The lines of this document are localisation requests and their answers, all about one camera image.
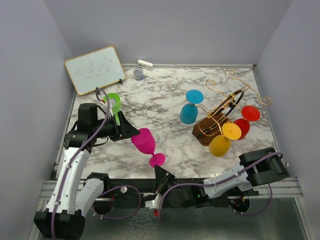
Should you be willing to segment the magenta wine glass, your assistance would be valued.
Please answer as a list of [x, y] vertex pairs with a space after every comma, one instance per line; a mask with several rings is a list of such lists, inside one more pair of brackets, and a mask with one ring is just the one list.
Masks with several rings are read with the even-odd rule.
[[155, 167], [155, 165], [162, 166], [165, 163], [166, 156], [163, 153], [155, 153], [156, 140], [148, 128], [140, 128], [140, 134], [131, 138], [132, 144], [143, 154], [151, 155], [149, 159], [149, 165]]

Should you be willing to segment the green wine glass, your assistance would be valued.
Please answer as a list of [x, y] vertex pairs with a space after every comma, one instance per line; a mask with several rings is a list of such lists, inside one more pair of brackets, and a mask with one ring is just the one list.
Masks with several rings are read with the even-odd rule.
[[111, 117], [115, 117], [116, 123], [119, 126], [120, 125], [120, 119], [118, 112], [121, 110], [122, 107], [122, 101], [120, 96], [117, 93], [108, 93], [107, 94], [108, 99], [109, 99], [109, 113], [108, 113], [108, 119]]

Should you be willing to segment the blue wine glass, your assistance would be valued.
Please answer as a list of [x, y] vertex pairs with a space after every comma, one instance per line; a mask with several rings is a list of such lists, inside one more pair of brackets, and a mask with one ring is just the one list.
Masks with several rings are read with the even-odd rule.
[[191, 125], [197, 119], [197, 105], [204, 100], [204, 95], [199, 90], [192, 89], [186, 93], [186, 100], [187, 103], [182, 107], [179, 118], [183, 124]]

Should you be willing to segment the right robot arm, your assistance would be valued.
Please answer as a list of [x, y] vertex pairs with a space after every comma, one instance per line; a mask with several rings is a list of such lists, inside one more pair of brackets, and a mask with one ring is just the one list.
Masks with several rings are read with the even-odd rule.
[[212, 178], [196, 183], [177, 183], [175, 176], [157, 168], [164, 174], [154, 199], [156, 210], [161, 210], [164, 202], [174, 208], [202, 208], [228, 194], [243, 197], [254, 187], [270, 185], [288, 178], [290, 175], [283, 163], [283, 154], [273, 147], [255, 150], [239, 156], [239, 163], [232, 169]]

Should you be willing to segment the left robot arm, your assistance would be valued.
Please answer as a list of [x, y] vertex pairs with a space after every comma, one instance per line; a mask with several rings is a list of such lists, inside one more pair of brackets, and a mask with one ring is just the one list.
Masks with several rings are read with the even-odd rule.
[[78, 240], [85, 228], [85, 217], [99, 196], [106, 197], [111, 190], [110, 178], [105, 173], [92, 173], [84, 187], [78, 190], [82, 172], [99, 138], [116, 142], [140, 134], [118, 113], [98, 118], [99, 105], [82, 103], [78, 108], [76, 128], [64, 137], [63, 161], [58, 180], [44, 211], [34, 216], [34, 224], [45, 238]]

